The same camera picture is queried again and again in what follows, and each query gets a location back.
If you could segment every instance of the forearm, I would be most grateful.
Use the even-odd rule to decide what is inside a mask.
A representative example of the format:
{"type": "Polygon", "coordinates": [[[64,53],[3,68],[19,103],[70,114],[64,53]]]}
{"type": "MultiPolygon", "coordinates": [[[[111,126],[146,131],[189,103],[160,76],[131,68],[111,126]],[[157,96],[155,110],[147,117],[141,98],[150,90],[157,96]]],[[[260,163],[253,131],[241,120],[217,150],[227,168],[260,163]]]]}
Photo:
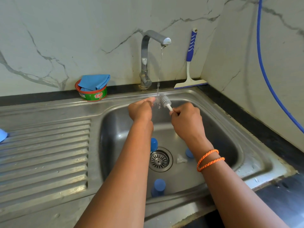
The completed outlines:
{"type": "Polygon", "coordinates": [[[115,166],[75,227],[143,227],[152,131],[151,121],[133,123],[115,166]]]}
{"type": "MultiPolygon", "coordinates": [[[[196,153],[202,157],[206,152],[196,153]]],[[[217,158],[213,152],[200,166],[217,158]]],[[[225,227],[288,227],[224,161],[206,167],[202,174],[225,227]]]]}

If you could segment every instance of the blue pipe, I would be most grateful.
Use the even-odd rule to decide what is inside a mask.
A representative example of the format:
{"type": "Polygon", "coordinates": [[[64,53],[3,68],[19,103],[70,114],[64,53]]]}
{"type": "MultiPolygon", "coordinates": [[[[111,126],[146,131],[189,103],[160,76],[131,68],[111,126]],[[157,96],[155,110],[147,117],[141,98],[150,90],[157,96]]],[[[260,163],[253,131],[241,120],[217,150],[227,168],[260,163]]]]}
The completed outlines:
{"type": "Polygon", "coordinates": [[[280,101],[280,99],[278,98],[278,96],[276,95],[275,91],[273,90],[273,88],[271,87],[271,84],[268,80],[268,77],[266,75],[265,69],[264,69],[264,65],[263,65],[263,61],[262,61],[262,55],[261,55],[261,47],[260,47],[260,23],[261,23],[261,12],[262,12],[262,2],[263,0],[259,0],[259,8],[258,8],[258,12],[257,12],[257,56],[259,57],[259,63],[260,63],[260,68],[263,74],[263,77],[265,79],[265,82],[268,86],[268,89],[270,90],[272,96],[275,98],[275,100],[277,101],[277,103],[279,104],[279,106],[282,108],[282,110],[287,114],[287,116],[292,120],[292,122],[302,131],[302,133],[304,133],[304,128],[301,126],[300,123],[298,123],[298,121],[291,115],[291,113],[286,109],[286,107],[283,105],[283,103],[280,101]]]}

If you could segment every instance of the marble wall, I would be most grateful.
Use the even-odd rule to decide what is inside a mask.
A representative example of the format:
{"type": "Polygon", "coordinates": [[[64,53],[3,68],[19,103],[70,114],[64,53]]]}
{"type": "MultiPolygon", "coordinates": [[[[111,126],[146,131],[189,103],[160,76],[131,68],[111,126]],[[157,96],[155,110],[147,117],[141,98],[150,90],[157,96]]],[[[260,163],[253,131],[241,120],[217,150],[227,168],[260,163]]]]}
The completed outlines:
{"type": "MultiPolygon", "coordinates": [[[[74,89],[84,74],[109,85],[139,83],[141,33],[170,37],[161,80],[183,79],[191,29],[191,74],[199,77],[225,0],[0,0],[0,96],[74,89]]],[[[161,48],[149,44],[157,81],[161,48]]]]}
{"type": "MultiPolygon", "coordinates": [[[[276,103],[256,49],[258,0],[227,0],[202,78],[304,151],[304,135],[276,103]]],[[[264,0],[261,53],[270,83],[304,126],[304,0],[264,0]]]]}

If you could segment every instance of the white bottle brush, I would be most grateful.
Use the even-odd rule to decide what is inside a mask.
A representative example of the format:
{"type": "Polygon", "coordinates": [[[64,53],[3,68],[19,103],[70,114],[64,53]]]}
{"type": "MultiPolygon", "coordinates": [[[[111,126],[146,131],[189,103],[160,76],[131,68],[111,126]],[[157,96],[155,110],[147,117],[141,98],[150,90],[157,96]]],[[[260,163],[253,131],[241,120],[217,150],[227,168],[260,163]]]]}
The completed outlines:
{"type": "Polygon", "coordinates": [[[160,94],[161,97],[161,103],[163,104],[163,106],[166,108],[168,108],[170,111],[172,111],[172,107],[171,107],[171,101],[169,100],[169,98],[164,95],[164,94],[160,94]]]}

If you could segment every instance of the blue squeegee handle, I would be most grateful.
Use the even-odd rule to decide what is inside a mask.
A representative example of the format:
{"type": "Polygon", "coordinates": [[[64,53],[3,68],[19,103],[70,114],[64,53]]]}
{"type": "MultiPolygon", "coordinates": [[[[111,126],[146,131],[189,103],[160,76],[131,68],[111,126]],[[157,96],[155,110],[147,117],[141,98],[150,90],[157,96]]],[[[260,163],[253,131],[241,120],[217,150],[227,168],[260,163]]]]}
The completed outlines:
{"type": "Polygon", "coordinates": [[[193,57],[196,34],[197,34],[197,29],[193,28],[192,32],[191,32],[191,41],[190,41],[190,45],[189,45],[189,48],[188,48],[187,59],[186,59],[186,61],[188,61],[188,62],[190,62],[192,60],[192,57],[193,57]]]}

